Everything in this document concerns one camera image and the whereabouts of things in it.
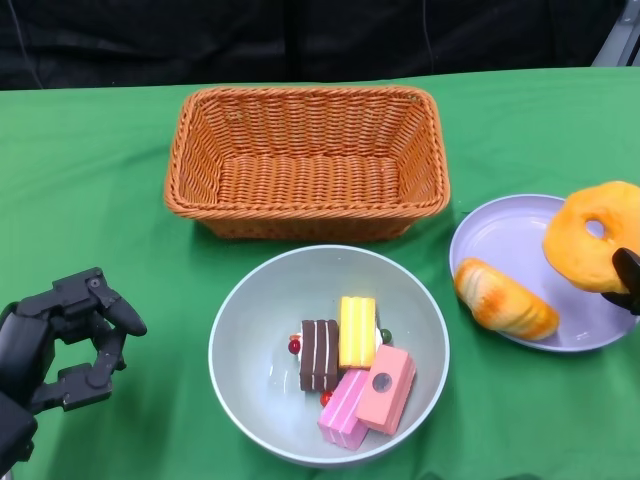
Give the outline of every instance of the donut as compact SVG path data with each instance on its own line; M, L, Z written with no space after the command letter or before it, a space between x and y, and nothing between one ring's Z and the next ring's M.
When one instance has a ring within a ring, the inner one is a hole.
M560 319L544 300L477 258L465 258L454 276L455 290L483 327L525 340L552 335Z
M602 238L587 230L590 221L602 224ZM640 252L640 187L615 181L571 194L551 220L542 247L551 266L575 287L628 293L612 257L621 247Z

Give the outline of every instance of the green tablecloth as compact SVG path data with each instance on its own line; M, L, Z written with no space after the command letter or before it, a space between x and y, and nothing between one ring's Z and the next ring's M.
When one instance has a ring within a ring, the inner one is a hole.
M297 246L220 241L162 200L169 143L192 86L0 93L0 293L4 302L92 266L138 309L148 336L110 400L45 412L21 479L494 480L640 478L640 335L573 356L477 328L447 267L466 213L515 193L565 196L611 179L640 184L640 70L522 71L414 78L442 117L453 215L370 245L440 304L451 369L424 425L349 471L279 460L235 428L207 369L221 302L246 273ZM58 347L59 368L91 347Z

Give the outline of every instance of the green candy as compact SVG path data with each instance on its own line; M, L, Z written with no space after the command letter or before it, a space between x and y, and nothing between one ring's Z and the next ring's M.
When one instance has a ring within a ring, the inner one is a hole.
M382 335L382 343L385 345L391 343L391 332L386 328L380 330L380 335Z

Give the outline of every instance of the lavender plate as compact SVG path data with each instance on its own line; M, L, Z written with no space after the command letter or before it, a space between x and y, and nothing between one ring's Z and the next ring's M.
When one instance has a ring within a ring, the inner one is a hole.
M544 232L564 200L546 195L514 195L471 212L456 230L449 251L451 274L466 257L477 257L524 285L556 309L556 333L537 342L505 337L540 350L582 352L604 347L631 332L639 318L601 295L571 285L547 262ZM590 226L602 234L601 225Z

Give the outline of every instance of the toy food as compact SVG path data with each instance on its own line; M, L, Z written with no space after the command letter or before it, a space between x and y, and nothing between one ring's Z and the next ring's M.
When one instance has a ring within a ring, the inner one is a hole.
M587 230L598 221L604 235ZM618 248L640 252L640 187L609 182L570 195L547 228L543 249L551 266L588 292L628 293L611 258Z
M373 430L388 435L396 433L415 373L416 365L407 352L380 346L356 408L356 417Z
M318 427L327 442L349 450L356 450L369 429L356 418L355 411L362 395L369 372L348 370L340 384L322 410Z
M386 328L383 328L382 330L380 330L380 336L382 337L382 343L384 343L385 345L387 345L388 343L391 343L391 332L389 330L387 330Z
M289 341L300 360L300 389L324 392L338 385L338 324L335 320L304 320L302 333Z
M340 367L371 367L381 343L382 337L376 327L376 301L373 298L342 297L338 356Z
M329 400L331 400L332 395L333 395L333 392L331 391L323 392L322 396L320 397L320 405L322 405L323 407L326 407L327 404L329 403Z
M553 308L482 260L464 259L456 270L454 284L473 318L489 330L540 340L558 328L559 318Z

